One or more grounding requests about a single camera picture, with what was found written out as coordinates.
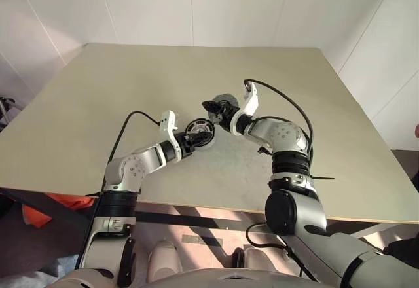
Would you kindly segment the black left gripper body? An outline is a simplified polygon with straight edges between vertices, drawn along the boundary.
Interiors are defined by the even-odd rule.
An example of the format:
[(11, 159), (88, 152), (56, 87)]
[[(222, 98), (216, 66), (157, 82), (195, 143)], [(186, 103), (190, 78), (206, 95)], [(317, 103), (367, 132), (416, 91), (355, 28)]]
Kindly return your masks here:
[(178, 143), (181, 149), (181, 154), (192, 154), (195, 151), (196, 136), (180, 132), (178, 133)]

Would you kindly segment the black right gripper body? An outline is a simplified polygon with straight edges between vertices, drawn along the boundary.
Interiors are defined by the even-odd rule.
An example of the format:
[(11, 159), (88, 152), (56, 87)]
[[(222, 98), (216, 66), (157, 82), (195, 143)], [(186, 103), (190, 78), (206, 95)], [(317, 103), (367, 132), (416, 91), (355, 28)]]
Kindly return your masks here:
[(225, 111), (222, 113), (223, 121), (220, 123), (220, 127), (222, 127), (222, 129), (227, 132), (230, 131), (230, 123), (237, 111), (239, 111), (239, 107), (231, 103), (225, 103)]

